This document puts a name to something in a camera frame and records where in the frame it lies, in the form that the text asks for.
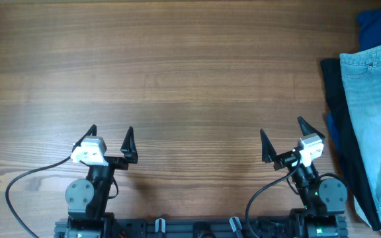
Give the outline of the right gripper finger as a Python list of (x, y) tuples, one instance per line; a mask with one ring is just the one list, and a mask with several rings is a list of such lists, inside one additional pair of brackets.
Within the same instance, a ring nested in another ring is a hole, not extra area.
[(262, 161), (265, 163), (271, 163), (276, 157), (276, 151), (264, 129), (260, 129), (260, 135), (262, 143)]
[(299, 123), (299, 126), (300, 126), (300, 129), (302, 131), (302, 134), (304, 136), (308, 136), (310, 134), (317, 134), (321, 139), (325, 139), (325, 136), (320, 132), (318, 131), (317, 129), (315, 129), (314, 127), (312, 127), (305, 119), (303, 119), (301, 116), (297, 117), (297, 121)]

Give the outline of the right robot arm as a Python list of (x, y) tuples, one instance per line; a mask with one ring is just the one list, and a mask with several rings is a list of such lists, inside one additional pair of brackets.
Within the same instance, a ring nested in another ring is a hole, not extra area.
[(264, 130), (260, 130), (262, 161), (288, 173), (269, 185), (286, 181), (304, 205), (284, 217), (258, 217), (254, 234), (257, 237), (347, 237), (345, 203), (347, 185), (333, 174), (320, 175), (314, 160), (321, 157), (325, 136), (301, 116), (298, 123), (302, 137), (290, 151), (278, 154)]

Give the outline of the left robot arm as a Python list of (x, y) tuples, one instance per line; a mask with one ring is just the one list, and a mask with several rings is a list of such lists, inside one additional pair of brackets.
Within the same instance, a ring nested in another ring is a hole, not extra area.
[(107, 147), (102, 137), (97, 135), (97, 126), (73, 145), (71, 160), (82, 163), (89, 170), (84, 179), (77, 179), (68, 185), (65, 200), (68, 205), (66, 221), (56, 223), (54, 237), (58, 238), (103, 238), (125, 237), (121, 225), (111, 212), (106, 211), (110, 190), (117, 185), (116, 170), (128, 170), (130, 164), (138, 162), (138, 152), (134, 141), (134, 129), (129, 127), (120, 148), (120, 157), (106, 156)]

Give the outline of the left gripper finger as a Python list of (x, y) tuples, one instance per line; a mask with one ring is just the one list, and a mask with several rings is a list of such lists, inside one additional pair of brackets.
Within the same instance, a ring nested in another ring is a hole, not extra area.
[(77, 141), (73, 144), (72, 150), (74, 151), (76, 147), (79, 147), (81, 145), (81, 142), (87, 137), (87, 136), (96, 136), (97, 135), (97, 126), (93, 124), (88, 131)]
[(138, 152), (134, 141), (134, 129), (132, 126), (128, 128), (120, 150), (123, 153), (125, 159), (138, 158)]

